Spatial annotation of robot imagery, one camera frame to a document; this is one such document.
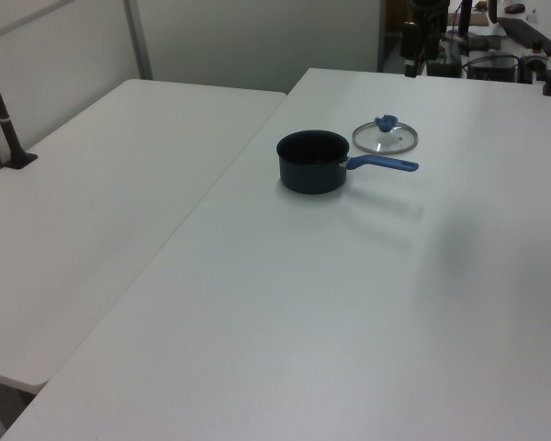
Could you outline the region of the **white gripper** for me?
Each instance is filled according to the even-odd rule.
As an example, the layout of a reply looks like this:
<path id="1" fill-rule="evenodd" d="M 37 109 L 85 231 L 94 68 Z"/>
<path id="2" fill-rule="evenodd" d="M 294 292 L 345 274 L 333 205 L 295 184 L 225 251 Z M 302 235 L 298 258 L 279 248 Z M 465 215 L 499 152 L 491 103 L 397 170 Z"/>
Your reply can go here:
<path id="1" fill-rule="evenodd" d="M 449 0 L 409 0 L 414 22 L 406 22 L 402 30 L 401 57 L 405 62 L 405 75 L 418 75 L 418 39 L 417 24 L 429 24 L 425 30 L 424 54 L 427 61 L 437 59 L 440 41 L 443 35 L 441 22 L 447 20 Z"/>

